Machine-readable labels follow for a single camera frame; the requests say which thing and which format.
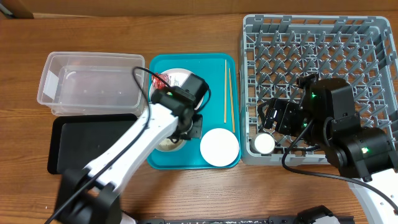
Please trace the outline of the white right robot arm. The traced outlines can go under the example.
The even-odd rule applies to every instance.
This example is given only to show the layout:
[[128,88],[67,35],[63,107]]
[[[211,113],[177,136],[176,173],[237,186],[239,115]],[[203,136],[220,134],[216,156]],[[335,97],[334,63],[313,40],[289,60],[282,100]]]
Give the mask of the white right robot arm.
[[[257,107],[261,125],[295,137],[282,156],[284,169],[342,180],[360,202],[369,223],[397,223],[397,151],[380,128],[362,127],[351,85],[313,73],[297,80],[299,103],[271,98]],[[300,141],[324,151],[338,175],[289,167],[285,160]]]

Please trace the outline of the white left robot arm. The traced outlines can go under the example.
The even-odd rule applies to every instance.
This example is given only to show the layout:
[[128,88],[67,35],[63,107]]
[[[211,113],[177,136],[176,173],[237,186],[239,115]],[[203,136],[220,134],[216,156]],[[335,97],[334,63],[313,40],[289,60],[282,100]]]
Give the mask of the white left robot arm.
[[138,120],[106,152],[82,170],[64,172],[55,211],[47,222],[135,223],[121,210],[122,192],[164,139],[201,136],[195,130],[195,123],[201,120],[196,108],[206,92],[203,87],[155,90]]

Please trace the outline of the white cup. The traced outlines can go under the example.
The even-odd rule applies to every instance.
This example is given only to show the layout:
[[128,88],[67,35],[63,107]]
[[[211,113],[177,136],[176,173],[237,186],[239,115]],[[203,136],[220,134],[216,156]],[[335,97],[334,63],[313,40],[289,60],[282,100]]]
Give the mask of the white cup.
[[271,154],[275,148],[275,140],[268,133],[259,133],[251,140],[251,150],[260,154]]

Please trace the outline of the red wrapper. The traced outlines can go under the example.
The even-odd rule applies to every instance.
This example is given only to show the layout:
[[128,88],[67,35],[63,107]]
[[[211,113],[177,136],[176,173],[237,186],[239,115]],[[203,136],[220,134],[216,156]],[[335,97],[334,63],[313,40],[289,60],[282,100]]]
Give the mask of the red wrapper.
[[153,89],[162,89],[169,85],[169,76],[164,73],[155,73],[155,76],[152,76],[152,88]]

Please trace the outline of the grey bowl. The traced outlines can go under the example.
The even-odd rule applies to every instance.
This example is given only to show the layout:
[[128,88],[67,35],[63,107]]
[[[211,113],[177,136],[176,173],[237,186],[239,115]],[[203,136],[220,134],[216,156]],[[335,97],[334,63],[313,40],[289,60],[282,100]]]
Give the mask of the grey bowl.
[[183,139],[164,139],[155,149],[160,152],[177,151],[184,147],[186,140]]

